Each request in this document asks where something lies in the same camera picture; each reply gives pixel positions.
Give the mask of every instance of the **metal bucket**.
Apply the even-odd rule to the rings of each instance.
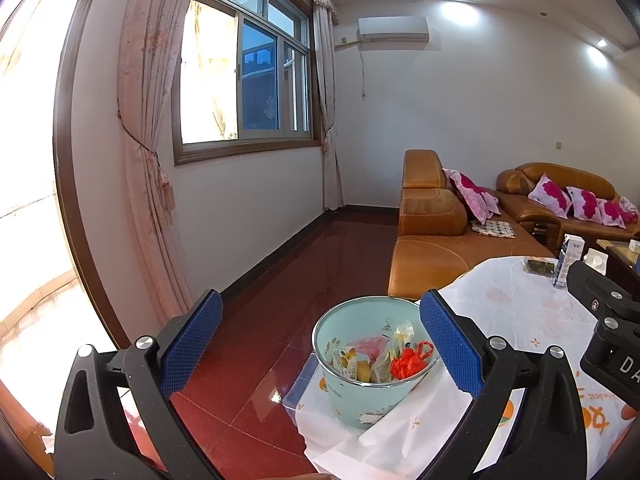
[[[324,314],[316,323],[312,343],[322,366],[327,392],[338,419],[354,428],[373,426],[413,390],[438,360],[434,350],[428,366],[412,377],[391,383],[363,383],[347,379],[327,363],[328,343],[337,338],[342,344],[373,335],[389,335],[399,323],[409,321],[414,326],[414,341],[431,338],[420,322],[415,303],[387,296],[369,296],[345,301]]]

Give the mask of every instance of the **white tablecloth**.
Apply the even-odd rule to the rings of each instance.
[[[580,370],[595,318],[549,278],[527,274],[521,257],[494,258],[475,267],[440,293],[460,316],[485,335],[500,335],[518,350],[564,348],[575,373],[588,442],[588,476],[606,460],[620,431],[624,403]],[[321,472],[341,480],[414,480],[447,440],[471,396],[459,391],[442,362],[379,423],[367,431],[334,417],[318,367],[296,410],[306,456]],[[522,390],[512,393],[501,424],[478,469],[495,462],[513,424]]]

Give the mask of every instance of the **pink curtain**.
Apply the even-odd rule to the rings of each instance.
[[[132,238],[158,319],[188,311],[193,299],[182,272],[173,222],[174,191],[158,161],[160,114],[170,95],[190,0],[128,0],[118,53],[118,110]]]

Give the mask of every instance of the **brown leather sofa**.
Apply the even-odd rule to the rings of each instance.
[[[449,285],[489,258],[553,256],[508,215],[499,219],[512,225],[516,238],[473,232],[464,205],[446,189],[438,155],[408,150],[388,294],[418,300],[427,290]]]
[[[620,197],[608,180],[567,166],[530,162],[514,170],[503,171],[496,182],[495,195],[500,200],[500,206],[527,232],[546,235],[546,246],[550,251],[555,253],[560,248],[564,234],[581,236],[587,247],[594,248],[597,248],[596,240],[599,238],[626,242],[640,235],[638,224],[621,229],[575,218],[558,218],[546,207],[527,198],[543,173],[562,188],[572,186],[587,189],[596,197],[606,200],[618,200]]]

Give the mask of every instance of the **red tile floor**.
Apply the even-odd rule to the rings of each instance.
[[[390,215],[334,214],[225,305],[220,328],[171,402],[227,480],[315,471],[277,400],[302,370],[322,314],[350,298],[386,295],[396,233]]]

